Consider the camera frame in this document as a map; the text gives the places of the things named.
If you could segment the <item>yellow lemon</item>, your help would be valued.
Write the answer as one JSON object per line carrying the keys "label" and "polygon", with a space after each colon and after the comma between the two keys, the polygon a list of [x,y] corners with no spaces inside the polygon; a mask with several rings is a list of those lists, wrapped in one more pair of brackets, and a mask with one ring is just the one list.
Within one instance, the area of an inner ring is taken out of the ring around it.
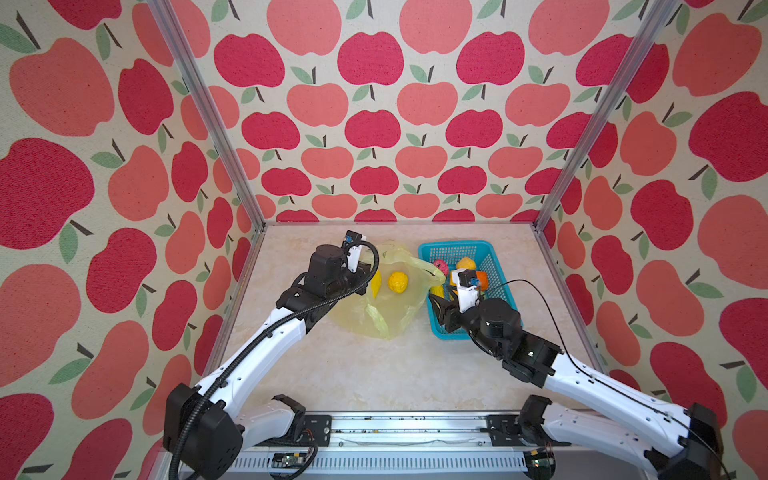
{"label": "yellow lemon", "polygon": [[409,277],[406,273],[395,271],[388,278],[388,288],[395,294],[403,294],[409,286]]}

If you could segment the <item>yellow bell pepper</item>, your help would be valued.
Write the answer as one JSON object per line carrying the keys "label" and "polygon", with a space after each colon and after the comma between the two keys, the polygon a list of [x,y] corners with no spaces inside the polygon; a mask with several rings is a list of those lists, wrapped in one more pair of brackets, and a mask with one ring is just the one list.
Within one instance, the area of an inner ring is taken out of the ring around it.
{"label": "yellow bell pepper", "polygon": [[470,270],[476,270],[477,264],[476,262],[470,258],[470,257],[464,257],[461,260],[459,260],[456,264],[456,269],[470,269]]}

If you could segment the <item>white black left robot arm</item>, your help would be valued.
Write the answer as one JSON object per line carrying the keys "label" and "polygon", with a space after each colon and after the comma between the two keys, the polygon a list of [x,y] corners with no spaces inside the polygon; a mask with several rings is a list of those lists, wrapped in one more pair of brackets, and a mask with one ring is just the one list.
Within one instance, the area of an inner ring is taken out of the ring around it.
{"label": "white black left robot arm", "polygon": [[245,421],[238,419],[255,387],[277,361],[342,299],[362,295],[380,263],[364,236],[348,232],[339,245],[323,244],[276,302],[259,330],[231,358],[196,385],[177,385],[166,400],[163,447],[170,453],[168,478],[181,466],[193,479],[218,479],[240,452],[260,444],[307,447],[291,478],[314,461],[319,446],[305,426],[305,407],[276,395]]}

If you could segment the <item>yellow ridged star fruit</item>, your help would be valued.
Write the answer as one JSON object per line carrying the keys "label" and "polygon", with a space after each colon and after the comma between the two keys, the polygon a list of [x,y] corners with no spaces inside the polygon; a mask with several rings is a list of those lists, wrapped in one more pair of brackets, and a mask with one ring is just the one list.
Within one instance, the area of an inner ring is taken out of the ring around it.
{"label": "yellow ridged star fruit", "polygon": [[379,293],[382,287],[382,282],[383,282],[382,274],[380,271],[377,271],[369,284],[372,297],[374,299],[377,299],[379,296]]}

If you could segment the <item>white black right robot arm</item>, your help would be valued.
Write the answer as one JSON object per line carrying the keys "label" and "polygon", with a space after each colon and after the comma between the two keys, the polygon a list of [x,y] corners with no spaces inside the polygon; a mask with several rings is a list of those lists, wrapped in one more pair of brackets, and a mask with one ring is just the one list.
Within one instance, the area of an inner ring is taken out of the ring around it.
{"label": "white black right robot arm", "polygon": [[499,298],[464,302],[430,295],[439,324],[462,329],[512,377],[590,408],[578,413],[541,395],[519,411],[513,435],[527,446],[569,443],[630,463],[658,479],[717,479],[725,474],[716,414],[635,390],[525,331]]}

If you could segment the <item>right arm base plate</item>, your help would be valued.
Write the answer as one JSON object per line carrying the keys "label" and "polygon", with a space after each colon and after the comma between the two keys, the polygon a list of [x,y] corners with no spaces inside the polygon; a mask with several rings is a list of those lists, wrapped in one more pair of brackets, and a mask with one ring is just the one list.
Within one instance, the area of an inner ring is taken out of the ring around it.
{"label": "right arm base plate", "polygon": [[486,430],[494,447],[570,446],[551,438],[540,421],[521,420],[519,415],[489,415]]}

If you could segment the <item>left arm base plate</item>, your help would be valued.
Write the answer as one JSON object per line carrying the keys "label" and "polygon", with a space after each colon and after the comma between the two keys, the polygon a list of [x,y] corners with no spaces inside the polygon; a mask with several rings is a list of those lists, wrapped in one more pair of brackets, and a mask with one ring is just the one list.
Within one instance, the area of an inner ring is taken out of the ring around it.
{"label": "left arm base plate", "polygon": [[294,420],[287,433],[281,437],[265,440],[258,447],[267,446],[310,446],[328,447],[332,430],[331,415],[304,414]]}

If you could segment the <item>yellow banana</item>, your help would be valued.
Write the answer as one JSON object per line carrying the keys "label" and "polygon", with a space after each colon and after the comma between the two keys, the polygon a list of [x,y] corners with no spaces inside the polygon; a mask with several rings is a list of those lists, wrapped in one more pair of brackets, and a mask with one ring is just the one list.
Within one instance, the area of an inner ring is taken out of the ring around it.
{"label": "yellow banana", "polygon": [[430,294],[431,295],[435,295],[435,296],[440,297],[440,298],[443,298],[443,299],[446,298],[444,287],[442,285],[433,286],[430,289]]}

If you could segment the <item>pink dragon fruit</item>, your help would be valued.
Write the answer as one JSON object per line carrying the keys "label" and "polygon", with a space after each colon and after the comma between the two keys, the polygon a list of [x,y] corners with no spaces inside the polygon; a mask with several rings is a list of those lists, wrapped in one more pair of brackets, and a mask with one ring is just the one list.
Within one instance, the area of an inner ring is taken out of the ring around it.
{"label": "pink dragon fruit", "polygon": [[437,267],[446,277],[450,275],[450,267],[444,260],[436,259],[433,261],[433,265]]}

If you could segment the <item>yellow translucent plastic bag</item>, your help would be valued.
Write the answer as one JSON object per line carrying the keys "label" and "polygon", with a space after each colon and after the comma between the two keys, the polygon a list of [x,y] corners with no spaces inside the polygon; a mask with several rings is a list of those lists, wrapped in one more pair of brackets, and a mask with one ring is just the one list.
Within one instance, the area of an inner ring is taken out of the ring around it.
{"label": "yellow translucent plastic bag", "polygon": [[[370,286],[362,296],[352,295],[338,303],[330,313],[337,326],[357,335],[392,340],[406,328],[426,305],[433,286],[443,285],[446,276],[433,264],[413,255],[407,246],[388,241],[377,246],[380,255],[378,271],[382,287],[377,299]],[[395,294],[388,288],[388,278],[395,272],[409,277],[408,289]]]}

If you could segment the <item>orange fruit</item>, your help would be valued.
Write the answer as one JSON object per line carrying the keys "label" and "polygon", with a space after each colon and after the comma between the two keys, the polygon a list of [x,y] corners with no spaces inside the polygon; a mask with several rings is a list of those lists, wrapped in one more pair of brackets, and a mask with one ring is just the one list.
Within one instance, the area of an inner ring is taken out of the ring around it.
{"label": "orange fruit", "polygon": [[490,286],[490,282],[489,282],[489,278],[488,278],[487,273],[483,272],[483,271],[477,271],[476,272],[476,278],[477,278],[477,280],[479,282],[480,290],[483,291],[483,292],[487,291],[489,289],[489,286]]}

